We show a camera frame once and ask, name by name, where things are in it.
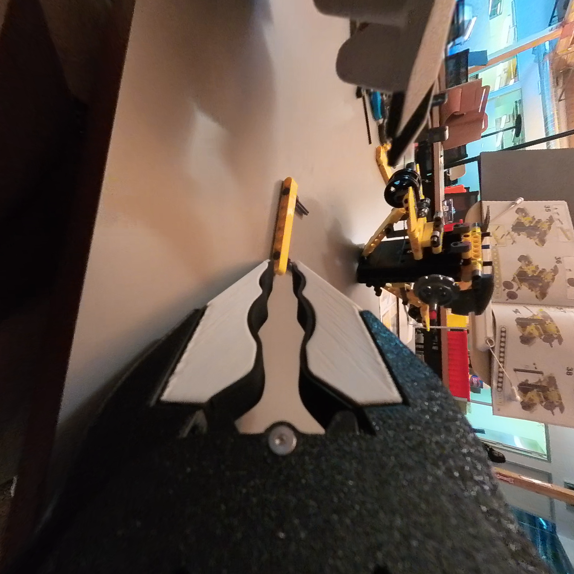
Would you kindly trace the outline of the open instruction booklet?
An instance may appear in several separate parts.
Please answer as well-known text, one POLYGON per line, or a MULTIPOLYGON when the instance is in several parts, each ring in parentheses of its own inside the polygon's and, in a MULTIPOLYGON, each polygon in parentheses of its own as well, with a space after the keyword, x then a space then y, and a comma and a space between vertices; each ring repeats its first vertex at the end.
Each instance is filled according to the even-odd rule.
POLYGON ((493 414, 573 427, 573 222, 560 200, 482 201, 493 414))

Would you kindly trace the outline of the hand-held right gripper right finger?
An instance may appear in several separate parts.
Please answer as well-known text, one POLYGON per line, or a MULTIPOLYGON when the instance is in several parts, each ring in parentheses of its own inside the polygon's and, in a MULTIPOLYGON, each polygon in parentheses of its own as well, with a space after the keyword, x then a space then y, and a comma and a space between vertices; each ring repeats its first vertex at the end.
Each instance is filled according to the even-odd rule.
POLYGON ((362 309, 301 262, 291 265, 303 330, 298 392, 321 428, 374 428, 367 410, 402 405, 402 393, 362 309))

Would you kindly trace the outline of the brown leather bag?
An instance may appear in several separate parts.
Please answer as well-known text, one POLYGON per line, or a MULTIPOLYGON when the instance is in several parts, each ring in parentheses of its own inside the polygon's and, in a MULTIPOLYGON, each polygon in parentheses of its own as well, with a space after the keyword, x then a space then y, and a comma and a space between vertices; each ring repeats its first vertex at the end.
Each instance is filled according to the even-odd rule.
POLYGON ((448 128, 444 151, 481 139, 488 128, 486 104, 490 86, 479 78, 446 90, 447 100, 439 108, 439 125, 448 128))

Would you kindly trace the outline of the black partition panel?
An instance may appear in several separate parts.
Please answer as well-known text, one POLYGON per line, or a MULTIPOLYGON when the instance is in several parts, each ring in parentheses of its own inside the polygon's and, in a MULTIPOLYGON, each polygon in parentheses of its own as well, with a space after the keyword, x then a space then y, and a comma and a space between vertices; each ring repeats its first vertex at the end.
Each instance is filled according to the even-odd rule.
POLYGON ((573 149, 524 149, 480 155, 484 201, 563 200, 573 211, 573 149))

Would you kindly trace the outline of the yellow perforated toy beam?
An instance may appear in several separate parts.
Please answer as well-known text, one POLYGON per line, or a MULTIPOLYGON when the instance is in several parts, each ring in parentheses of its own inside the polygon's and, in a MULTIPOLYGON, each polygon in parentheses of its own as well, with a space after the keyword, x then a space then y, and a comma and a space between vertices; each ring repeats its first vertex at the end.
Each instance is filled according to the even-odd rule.
POLYGON ((297 204, 298 184, 292 177, 284 179, 278 199, 276 224, 271 245, 273 273, 282 276, 289 263, 293 221, 297 204))

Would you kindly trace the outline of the red ribbed plastic box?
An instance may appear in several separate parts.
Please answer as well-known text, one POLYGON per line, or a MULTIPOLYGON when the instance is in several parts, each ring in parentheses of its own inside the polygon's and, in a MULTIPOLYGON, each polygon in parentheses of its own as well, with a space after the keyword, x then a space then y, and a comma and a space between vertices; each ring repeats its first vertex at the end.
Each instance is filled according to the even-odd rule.
POLYGON ((458 399, 470 400, 470 368, 468 354, 468 332, 447 331, 448 387, 458 399))

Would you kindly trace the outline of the blue curved toy piece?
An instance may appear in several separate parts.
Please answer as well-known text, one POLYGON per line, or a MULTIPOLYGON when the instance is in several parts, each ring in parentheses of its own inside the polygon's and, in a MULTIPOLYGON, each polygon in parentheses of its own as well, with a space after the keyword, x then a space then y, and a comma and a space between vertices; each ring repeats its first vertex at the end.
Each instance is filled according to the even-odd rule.
POLYGON ((375 122, 385 122, 388 118, 387 104, 385 97, 379 91, 367 90, 371 115, 375 122))

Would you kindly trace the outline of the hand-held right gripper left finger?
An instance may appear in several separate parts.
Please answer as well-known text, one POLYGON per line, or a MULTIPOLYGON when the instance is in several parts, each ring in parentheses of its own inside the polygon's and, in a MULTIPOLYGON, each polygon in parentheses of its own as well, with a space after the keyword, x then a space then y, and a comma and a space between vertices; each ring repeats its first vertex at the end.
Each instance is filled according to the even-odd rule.
POLYGON ((198 406, 210 422, 233 425, 262 398, 262 341, 273 288, 264 260, 201 310, 159 394, 164 404, 198 406))

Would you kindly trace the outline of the large paned window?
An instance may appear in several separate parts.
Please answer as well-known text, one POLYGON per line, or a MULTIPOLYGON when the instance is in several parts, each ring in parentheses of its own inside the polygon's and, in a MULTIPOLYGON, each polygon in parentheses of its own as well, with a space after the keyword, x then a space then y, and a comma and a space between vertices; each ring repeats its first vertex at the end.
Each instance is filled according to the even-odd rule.
POLYGON ((552 573, 573 573, 573 563, 560 541, 556 525, 547 519, 510 506, 520 528, 552 573))

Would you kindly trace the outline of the yellow and black toy vehicle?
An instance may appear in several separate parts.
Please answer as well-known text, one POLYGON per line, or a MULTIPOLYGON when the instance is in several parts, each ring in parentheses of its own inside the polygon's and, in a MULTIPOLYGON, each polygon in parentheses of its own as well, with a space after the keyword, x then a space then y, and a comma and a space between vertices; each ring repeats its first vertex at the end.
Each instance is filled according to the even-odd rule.
POLYGON ((483 256, 486 224, 456 223, 431 214, 418 166, 410 162, 391 176, 384 199, 392 207, 359 257, 358 283, 395 295, 425 329, 437 326, 439 309, 481 315, 491 303, 492 263, 483 256))

